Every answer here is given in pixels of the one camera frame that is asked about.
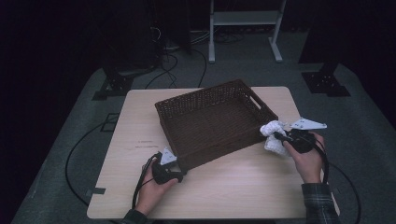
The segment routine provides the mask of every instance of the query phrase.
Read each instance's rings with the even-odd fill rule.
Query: person's left hand
[[[152,163],[154,163],[154,161],[152,161],[149,165],[146,176],[143,180],[143,183],[146,183],[147,181],[148,183],[143,185],[143,187],[139,190],[139,197],[136,208],[134,209],[143,213],[145,216],[147,216],[152,211],[155,205],[161,200],[163,195],[177,183],[177,179],[175,178],[162,185],[157,184],[157,182],[152,179]]]

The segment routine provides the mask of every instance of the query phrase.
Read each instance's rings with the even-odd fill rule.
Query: wicker basket
[[[155,104],[183,172],[265,140],[260,127],[277,115],[242,80]]]

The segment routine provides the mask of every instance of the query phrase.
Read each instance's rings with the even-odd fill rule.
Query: floor
[[[351,96],[328,97],[309,91],[301,73],[318,71],[321,64],[298,64],[306,33],[280,33],[277,43],[283,63],[275,62],[267,40],[269,35],[245,35],[233,44],[217,44],[216,62],[212,64],[207,63],[207,44],[193,46],[199,52],[191,54],[171,52],[173,56],[163,56],[166,70],[177,59],[170,72],[155,78],[164,72],[158,68],[136,77],[131,89],[196,88],[201,80],[200,87],[204,88],[237,78],[249,86],[288,87],[303,117],[328,125],[320,133],[326,138],[329,161],[354,183],[361,200],[360,223],[392,223],[396,219],[396,208],[391,206],[396,198],[395,130],[356,75],[341,64],[334,75]],[[100,124],[109,113],[121,111],[125,98],[113,96],[93,101],[105,78],[102,69],[92,74],[12,223],[109,223],[89,219],[84,204],[90,201],[112,137],[112,132],[100,132]],[[67,185],[66,173],[80,200]],[[330,170],[329,182],[342,223],[353,223],[358,205],[352,187],[336,169]],[[301,219],[275,222],[304,223]]]

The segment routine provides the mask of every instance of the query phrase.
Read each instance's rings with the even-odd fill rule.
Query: table top
[[[252,87],[278,115],[293,123],[299,112],[286,87]],[[129,91],[110,142],[87,215],[123,218],[149,157],[169,147],[155,103],[198,89]],[[150,213],[155,219],[305,217],[302,179],[291,157],[255,144],[196,167]]]

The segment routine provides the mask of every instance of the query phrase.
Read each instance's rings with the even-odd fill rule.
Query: hand
[[[312,133],[315,138],[324,146],[324,139],[317,133]],[[289,152],[289,154],[293,157],[294,162],[296,164],[296,169],[303,179],[305,184],[308,183],[321,183],[320,181],[320,170],[323,164],[323,161],[319,155],[319,153],[312,149],[309,152],[300,154],[297,152],[294,147],[287,141],[283,142],[283,146]]]
[[[152,179],[152,163],[154,163],[154,161],[152,161],[148,167],[146,176],[143,180],[143,183],[147,183],[139,190],[139,197],[136,208],[134,209],[143,213],[145,216],[152,211],[163,195],[177,183],[177,179],[175,178],[162,185],[157,184],[157,182]]]

